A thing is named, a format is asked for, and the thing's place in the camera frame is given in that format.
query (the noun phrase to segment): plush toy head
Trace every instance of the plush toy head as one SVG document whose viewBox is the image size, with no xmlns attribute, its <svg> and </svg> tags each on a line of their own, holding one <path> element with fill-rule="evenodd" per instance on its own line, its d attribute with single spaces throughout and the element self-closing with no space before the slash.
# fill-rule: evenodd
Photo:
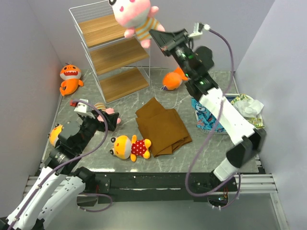
<svg viewBox="0 0 307 230">
<path fill-rule="evenodd" d="M 111 142 L 114 143 L 114 148 L 110 150 L 112 155 L 117 156 L 123 160 L 130 157 L 132 142 L 127 136 L 111 138 Z"/>
<path fill-rule="evenodd" d="M 109 0 L 116 21 L 123 27 L 136 27 L 143 23 L 151 8 L 150 0 Z"/>
<path fill-rule="evenodd" d="M 69 64 L 64 66 L 59 76 L 66 81 L 68 79 L 80 79 L 81 74 L 81 70 L 78 67 Z"/>
<path fill-rule="evenodd" d="M 59 134 L 62 132 L 63 125 L 56 124 L 55 128 L 48 134 L 49 142 L 52 146 L 56 146 L 59 140 Z"/>
</svg>

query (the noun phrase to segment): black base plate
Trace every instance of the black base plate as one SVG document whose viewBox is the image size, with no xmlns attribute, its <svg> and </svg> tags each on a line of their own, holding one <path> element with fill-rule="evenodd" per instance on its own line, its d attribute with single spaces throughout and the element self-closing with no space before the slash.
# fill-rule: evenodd
<svg viewBox="0 0 307 230">
<path fill-rule="evenodd" d="M 174 200 L 207 202 L 208 197 L 196 198 L 187 192 L 185 177 L 186 173 L 96 173 L 99 193 L 110 195 L 114 202 Z M 213 189 L 208 185 L 210 180 L 210 173 L 192 173 L 189 180 L 190 190 L 195 193 L 208 192 Z M 236 192 L 235 178 L 224 187 L 227 187 L 229 192 Z M 98 203 L 106 204 L 109 200 L 99 197 Z"/>
</svg>

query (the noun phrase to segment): brown cloth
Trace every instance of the brown cloth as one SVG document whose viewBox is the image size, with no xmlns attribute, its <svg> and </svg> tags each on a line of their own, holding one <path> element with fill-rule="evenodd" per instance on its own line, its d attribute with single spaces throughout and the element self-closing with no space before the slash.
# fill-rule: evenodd
<svg viewBox="0 0 307 230">
<path fill-rule="evenodd" d="M 152 142 L 149 150 L 154 157 L 172 154 L 192 141 L 177 111 L 165 109 L 155 98 L 136 111 L 136 115 L 140 133 Z"/>
</svg>

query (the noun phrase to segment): orange stuffed toy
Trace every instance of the orange stuffed toy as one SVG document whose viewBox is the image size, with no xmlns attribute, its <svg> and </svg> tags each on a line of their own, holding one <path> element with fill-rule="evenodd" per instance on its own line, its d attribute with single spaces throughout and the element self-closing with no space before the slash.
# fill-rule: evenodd
<svg viewBox="0 0 307 230">
<path fill-rule="evenodd" d="M 72 94 L 79 86 L 82 87 L 84 85 L 83 81 L 80 80 L 81 75 L 81 70 L 78 67 L 71 64 L 64 66 L 59 74 L 64 80 L 59 89 L 62 96 Z"/>
<path fill-rule="evenodd" d="M 166 74 L 163 79 L 163 90 L 171 91 L 179 88 L 183 81 L 187 81 L 188 78 L 182 71 L 180 67 L 178 67 L 174 72 L 170 72 Z"/>
</svg>

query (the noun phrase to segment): marble floor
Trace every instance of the marble floor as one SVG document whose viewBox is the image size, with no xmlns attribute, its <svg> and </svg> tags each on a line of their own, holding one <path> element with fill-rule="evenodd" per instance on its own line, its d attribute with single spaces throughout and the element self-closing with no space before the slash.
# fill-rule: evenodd
<svg viewBox="0 0 307 230">
<path fill-rule="evenodd" d="M 90 156 L 83 158 L 78 163 L 77 167 L 84 166 L 95 172 L 185 173 L 188 171 L 189 165 L 196 152 L 202 146 L 207 134 L 196 128 L 196 117 L 194 109 L 191 106 L 191 96 L 188 94 L 184 85 L 173 92 L 160 90 L 162 79 L 169 71 L 168 69 L 152 69 L 150 87 L 107 105 L 120 113 L 122 122 L 115 132 L 110 132 L 108 134 L 105 144 Z M 84 70 L 83 72 L 84 87 L 79 88 L 75 94 L 65 96 L 62 99 L 56 117 L 56 123 L 63 124 L 64 122 L 78 119 L 73 108 L 69 106 L 69 101 L 71 99 L 88 99 L 92 104 L 103 101 L 92 72 L 90 70 Z M 222 90 L 227 87 L 229 83 L 229 72 L 217 71 L 211 72 L 210 74 L 220 85 Z M 233 83 L 229 93 L 236 93 L 236 88 Z M 132 137 L 132 135 L 136 134 L 138 139 L 142 138 L 135 121 L 135 112 L 152 97 L 156 97 L 157 101 L 166 109 L 175 108 L 178 111 L 193 141 L 181 147 L 172 155 L 159 156 L 156 158 L 151 157 L 148 160 L 139 157 L 135 163 L 130 160 L 123 161 L 112 156 L 109 153 L 109 150 L 112 148 L 112 143 L 110 141 L 111 137 L 120 135 Z M 104 133 L 96 132 L 84 152 L 93 149 L 101 141 L 103 135 Z M 197 160 L 193 172 L 211 172 L 221 163 L 225 158 L 226 151 L 232 146 L 233 144 L 228 135 L 214 135 L 209 144 L 204 148 L 200 158 Z M 51 146 L 49 145 L 47 147 L 45 159 L 50 150 Z M 242 167 L 240 171 L 244 173 L 257 173 L 258 168 L 256 160 L 252 159 Z"/>
</svg>

